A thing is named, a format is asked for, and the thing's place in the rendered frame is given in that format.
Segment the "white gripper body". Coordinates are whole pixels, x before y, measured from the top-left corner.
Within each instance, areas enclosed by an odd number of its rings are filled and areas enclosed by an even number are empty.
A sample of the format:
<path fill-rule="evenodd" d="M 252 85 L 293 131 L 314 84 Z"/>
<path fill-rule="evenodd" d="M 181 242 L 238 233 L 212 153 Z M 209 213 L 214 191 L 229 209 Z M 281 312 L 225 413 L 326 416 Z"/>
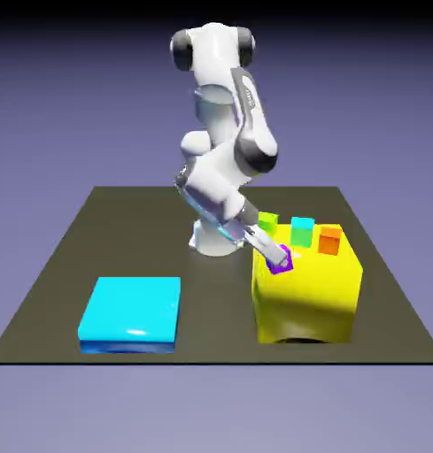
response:
<path fill-rule="evenodd" d="M 272 265 L 285 267 L 288 264 L 287 252 L 258 225 L 246 226 L 244 238 Z"/>

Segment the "small purple cube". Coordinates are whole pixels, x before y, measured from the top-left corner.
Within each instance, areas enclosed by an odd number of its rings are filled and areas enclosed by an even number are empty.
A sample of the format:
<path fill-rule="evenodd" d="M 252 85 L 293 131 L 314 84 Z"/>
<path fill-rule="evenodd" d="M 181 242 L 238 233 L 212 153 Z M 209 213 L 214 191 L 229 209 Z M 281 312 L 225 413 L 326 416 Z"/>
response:
<path fill-rule="evenodd" d="M 280 247 L 285 252 L 286 257 L 279 265 L 275 265 L 271 261 L 266 260 L 267 268 L 273 275 L 293 270 L 291 250 L 285 244 L 281 244 Z"/>

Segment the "small green cube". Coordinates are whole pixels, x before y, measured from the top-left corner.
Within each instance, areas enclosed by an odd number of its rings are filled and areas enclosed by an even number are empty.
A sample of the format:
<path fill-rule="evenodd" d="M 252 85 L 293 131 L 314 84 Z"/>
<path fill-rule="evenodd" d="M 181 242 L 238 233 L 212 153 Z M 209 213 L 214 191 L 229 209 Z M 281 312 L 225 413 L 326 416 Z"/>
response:
<path fill-rule="evenodd" d="M 279 215 L 272 212 L 259 212 L 259 227 L 270 235 L 274 235 L 278 225 Z"/>

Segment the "small cyan cube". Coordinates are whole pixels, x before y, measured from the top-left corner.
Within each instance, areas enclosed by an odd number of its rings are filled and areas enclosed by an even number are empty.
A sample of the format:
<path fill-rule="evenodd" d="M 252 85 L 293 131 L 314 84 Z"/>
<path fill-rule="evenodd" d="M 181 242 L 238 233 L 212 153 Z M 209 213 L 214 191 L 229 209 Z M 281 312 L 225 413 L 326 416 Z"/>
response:
<path fill-rule="evenodd" d="M 310 248 L 313 241 L 314 219 L 292 217 L 290 221 L 290 245 Z"/>

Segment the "small orange cube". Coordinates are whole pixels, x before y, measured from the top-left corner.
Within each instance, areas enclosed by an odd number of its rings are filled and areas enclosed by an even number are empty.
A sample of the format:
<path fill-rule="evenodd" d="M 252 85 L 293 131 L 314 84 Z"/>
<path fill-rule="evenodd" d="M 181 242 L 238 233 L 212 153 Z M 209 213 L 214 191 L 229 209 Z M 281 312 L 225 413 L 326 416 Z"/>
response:
<path fill-rule="evenodd" d="M 319 235 L 318 252 L 337 256 L 342 236 L 342 229 L 334 226 L 323 226 Z"/>

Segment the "large yellow box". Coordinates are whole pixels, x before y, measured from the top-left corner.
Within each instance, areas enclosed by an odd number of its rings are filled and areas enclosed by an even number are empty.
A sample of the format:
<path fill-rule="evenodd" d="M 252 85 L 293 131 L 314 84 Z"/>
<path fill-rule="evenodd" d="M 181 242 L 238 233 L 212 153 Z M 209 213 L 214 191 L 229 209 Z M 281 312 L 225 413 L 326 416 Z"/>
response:
<path fill-rule="evenodd" d="M 293 270 L 273 275 L 252 252 L 251 297 L 258 341 L 351 341 L 363 267 L 343 229 L 337 256 L 318 252 L 322 227 L 316 224 L 310 248 L 290 246 Z"/>

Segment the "large cyan box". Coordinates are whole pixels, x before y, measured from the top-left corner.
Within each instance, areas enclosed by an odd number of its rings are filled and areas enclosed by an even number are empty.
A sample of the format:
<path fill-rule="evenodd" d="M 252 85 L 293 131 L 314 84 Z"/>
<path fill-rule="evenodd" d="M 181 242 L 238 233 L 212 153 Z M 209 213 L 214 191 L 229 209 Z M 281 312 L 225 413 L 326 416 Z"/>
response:
<path fill-rule="evenodd" d="M 85 354 L 174 352 L 179 277 L 100 277 L 77 330 Z"/>

